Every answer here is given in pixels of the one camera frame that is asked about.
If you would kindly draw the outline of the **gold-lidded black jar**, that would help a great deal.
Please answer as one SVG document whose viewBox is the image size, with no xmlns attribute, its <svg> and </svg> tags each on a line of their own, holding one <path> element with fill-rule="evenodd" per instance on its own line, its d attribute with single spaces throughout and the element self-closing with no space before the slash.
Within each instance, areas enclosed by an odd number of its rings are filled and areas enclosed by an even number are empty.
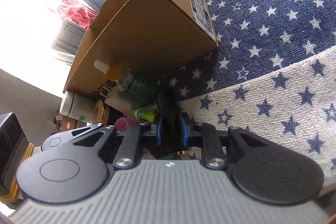
<svg viewBox="0 0 336 224">
<path fill-rule="evenodd" d="M 104 126 L 114 125 L 119 118 L 122 118 L 122 112 L 107 105 L 103 100 L 98 100 L 94 107 L 92 123 L 101 123 Z"/>
</svg>

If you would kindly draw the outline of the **white green-label canister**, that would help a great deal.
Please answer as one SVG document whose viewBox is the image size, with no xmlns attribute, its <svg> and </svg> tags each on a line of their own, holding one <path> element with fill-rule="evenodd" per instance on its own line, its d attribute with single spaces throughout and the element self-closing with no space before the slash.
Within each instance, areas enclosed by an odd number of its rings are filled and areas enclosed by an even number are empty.
<svg viewBox="0 0 336 224">
<path fill-rule="evenodd" d="M 92 124 L 95 106 L 96 102 L 92 99 L 66 91 L 60 105 L 60 114 Z"/>
</svg>

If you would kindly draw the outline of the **pink object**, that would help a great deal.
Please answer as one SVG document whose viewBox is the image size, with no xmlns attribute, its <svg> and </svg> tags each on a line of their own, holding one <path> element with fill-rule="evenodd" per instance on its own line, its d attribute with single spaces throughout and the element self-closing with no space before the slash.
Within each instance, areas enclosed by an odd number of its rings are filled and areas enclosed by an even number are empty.
<svg viewBox="0 0 336 224">
<path fill-rule="evenodd" d="M 117 131 L 125 131 L 129 129 L 131 126 L 138 123 L 138 120 L 134 118 L 128 118 L 128 117 L 121 117 L 114 123 L 114 127 Z"/>
</svg>

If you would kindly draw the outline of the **lime green tube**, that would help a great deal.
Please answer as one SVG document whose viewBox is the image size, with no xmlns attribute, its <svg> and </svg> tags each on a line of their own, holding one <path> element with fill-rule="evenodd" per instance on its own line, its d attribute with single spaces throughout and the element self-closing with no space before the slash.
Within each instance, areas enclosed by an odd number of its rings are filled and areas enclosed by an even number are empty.
<svg viewBox="0 0 336 224">
<path fill-rule="evenodd" d="M 140 109 L 131 108 L 127 113 L 139 121 L 152 123 L 158 114 L 158 106 L 152 105 Z"/>
</svg>

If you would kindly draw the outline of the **black speaker box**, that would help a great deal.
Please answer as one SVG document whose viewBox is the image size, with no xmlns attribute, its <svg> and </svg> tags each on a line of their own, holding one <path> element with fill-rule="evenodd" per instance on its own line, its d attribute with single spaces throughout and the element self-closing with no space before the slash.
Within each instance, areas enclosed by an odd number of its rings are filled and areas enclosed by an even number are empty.
<svg viewBox="0 0 336 224">
<path fill-rule="evenodd" d="M 15 203 L 18 185 L 15 175 L 32 146 L 14 113 L 1 115 L 1 202 Z"/>
</svg>

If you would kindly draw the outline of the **green clear plastic bottle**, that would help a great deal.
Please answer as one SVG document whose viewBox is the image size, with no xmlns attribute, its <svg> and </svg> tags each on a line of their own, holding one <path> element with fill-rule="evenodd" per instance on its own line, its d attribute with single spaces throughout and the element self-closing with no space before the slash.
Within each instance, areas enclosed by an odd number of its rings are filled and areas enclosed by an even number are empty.
<svg viewBox="0 0 336 224">
<path fill-rule="evenodd" d="M 143 104 L 153 104 L 157 99 L 157 87 L 145 78 L 136 73 L 127 72 L 116 79 L 116 86 L 119 91 Z"/>
</svg>

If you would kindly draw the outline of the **dark grey panel heater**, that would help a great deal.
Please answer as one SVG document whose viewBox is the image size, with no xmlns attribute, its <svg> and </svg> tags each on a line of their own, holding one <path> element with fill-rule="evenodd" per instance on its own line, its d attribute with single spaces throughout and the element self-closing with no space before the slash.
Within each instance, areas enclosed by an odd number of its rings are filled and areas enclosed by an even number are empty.
<svg viewBox="0 0 336 224">
<path fill-rule="evenodd" d="M 59 52 L 76 55 L 85 32 L 85 28 L 66 19 L 62 23 L 59 34 L 56 36 L 51 48 Z"/>
</svg>

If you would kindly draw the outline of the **star-patterned sofa cover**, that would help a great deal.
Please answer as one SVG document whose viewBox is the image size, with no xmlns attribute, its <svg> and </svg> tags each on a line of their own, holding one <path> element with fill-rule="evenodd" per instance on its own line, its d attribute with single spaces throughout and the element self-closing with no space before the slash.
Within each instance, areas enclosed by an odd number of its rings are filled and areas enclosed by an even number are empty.
<svg viewBox="0 0 336 224">
<path fill-rule="evenodd" d="M 206 0 L 218 49 L 162 80 L 183 111 L 315 160 L 335 189 L 335 0 Z"/>
</svg>

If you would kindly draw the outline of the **red hanging cloth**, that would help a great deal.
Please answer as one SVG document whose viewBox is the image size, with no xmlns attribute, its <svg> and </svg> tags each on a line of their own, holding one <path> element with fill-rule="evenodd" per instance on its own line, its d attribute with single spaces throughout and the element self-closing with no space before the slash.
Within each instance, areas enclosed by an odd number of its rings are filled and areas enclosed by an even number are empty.
<svg viewBox="0 0 336 224">
<path fill-rule="evenodd" d="M 97 12 L 83 5 L 77 0 L 62 0 L 57 8 L 60 18 L 76 23 L 81 28 L 87 29 L 97 16 Z"/>
</svg>

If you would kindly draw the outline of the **brown cardboard box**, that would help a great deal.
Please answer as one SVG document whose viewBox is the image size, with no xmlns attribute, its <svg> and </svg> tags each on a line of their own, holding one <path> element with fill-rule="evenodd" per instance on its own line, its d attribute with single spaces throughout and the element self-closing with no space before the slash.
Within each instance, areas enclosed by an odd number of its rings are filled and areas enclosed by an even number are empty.
<svg viewBox="0 0 336 224">
<path fill-rule="evenodd" d="M 107 94 L 110 82 L 95 61 L 115 72 L 162 75 L 217 47 L 205 0 L 106 0 L 86 30 L 64 88 L 91 98 Z"/>
</svg>

